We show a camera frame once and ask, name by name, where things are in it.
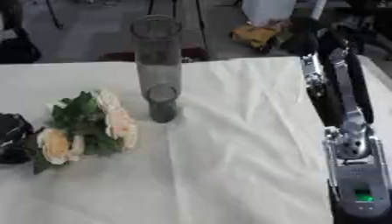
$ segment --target tall glass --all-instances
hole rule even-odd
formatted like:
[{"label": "tall glass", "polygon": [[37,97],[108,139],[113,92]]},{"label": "tall glass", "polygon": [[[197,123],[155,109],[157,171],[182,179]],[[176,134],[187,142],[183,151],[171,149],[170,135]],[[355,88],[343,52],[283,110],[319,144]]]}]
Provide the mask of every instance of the tall glass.
[{"label": "tall glass", "polygon": [[150,116],[167,123],[176,116],[181,93],[181,25],[167,16],[147,16],[132,26],[137,71]]}]

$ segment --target table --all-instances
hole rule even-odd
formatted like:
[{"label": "table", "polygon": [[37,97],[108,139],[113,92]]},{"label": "table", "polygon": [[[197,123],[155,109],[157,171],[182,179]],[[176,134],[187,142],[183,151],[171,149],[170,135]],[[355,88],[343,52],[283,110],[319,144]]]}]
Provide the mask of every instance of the table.
[{"label": "table", "polygon": [[[391,95],[384,74],[361,60],[372,96]],[[168,124],[148,118],[133,63],[0,66],[0,74],[0,111],[35,127],[47,119],[47,102],[107,88],[141,132],[121,155],[38,176],[30,164],[1,169],[3,223],[332,223],[323,127],[298,58],[184,65],[181,113]],[[379,136],[392,146],[383,125],[391,104],[374,108]]]}]

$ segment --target black chair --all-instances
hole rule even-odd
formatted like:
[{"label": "black chair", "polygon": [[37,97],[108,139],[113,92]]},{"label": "black chair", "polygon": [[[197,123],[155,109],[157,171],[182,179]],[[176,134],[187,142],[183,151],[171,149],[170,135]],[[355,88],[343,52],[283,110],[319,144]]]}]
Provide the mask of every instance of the black chair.
[{"label": "black chair", "polygon": [[351,8],[346,10],[351,17],[356,18],[356,25],[338,24],[337,30],[345,35],[351,44],[357,49],[359,54],[365,52],[365,44],[381,48],[387,53],[387,60],[392,60],[392,46],[384,39],[392,39],[391,35],[386,35],[389,30],[388,18],[392,9],[383,8],[381,4],[387,2],[383,0],[345,0]]},{"label": "black chair", "polygon": [[0,42],[0,64],[33,63],[40,59],[41,52],[30,41],[23,28],[23,8],[18,0],[0,0],[0,16],[3,31],[13,31],[15,38]]}]

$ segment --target chair leg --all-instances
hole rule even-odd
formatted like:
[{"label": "chair leg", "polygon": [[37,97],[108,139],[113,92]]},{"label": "chair leg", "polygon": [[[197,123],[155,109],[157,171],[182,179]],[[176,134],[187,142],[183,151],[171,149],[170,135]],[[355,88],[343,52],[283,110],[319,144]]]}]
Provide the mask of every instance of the chair leg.
[{"label": "chair leg", "polygon": [[51,0],[46,0],[46,6],[47,6],[47,9],[49,10],[51,17],[52,17],[52,21],[53,21],[54,25],[57,27],[57,29],[62,30],[64,28],[64,25],[57,19],[57,16],[54,13],[54,9],[52,7]]}]

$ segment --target floor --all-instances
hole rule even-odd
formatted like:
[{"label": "floor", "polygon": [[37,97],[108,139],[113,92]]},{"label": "floor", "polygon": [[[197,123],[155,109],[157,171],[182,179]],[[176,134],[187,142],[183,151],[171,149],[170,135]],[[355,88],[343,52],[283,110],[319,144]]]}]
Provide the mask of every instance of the floor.
[{"label": "floor", "polygon": [[[227,6],[235,0],[86,1],[52,0],[64,25],[58,30],[45,0],[23,0],[25,27],[43,52],[40,63],[95,61],[107,53],[131,52],[130,24],[148,13],[175,16],[184,26],[183,47],[205,48],[211,60],[260,56],[228,36],[247,21],[241,8]],[[392,62],[384,60],[382,52],[369,48],[367,56],[392,77]]]}]

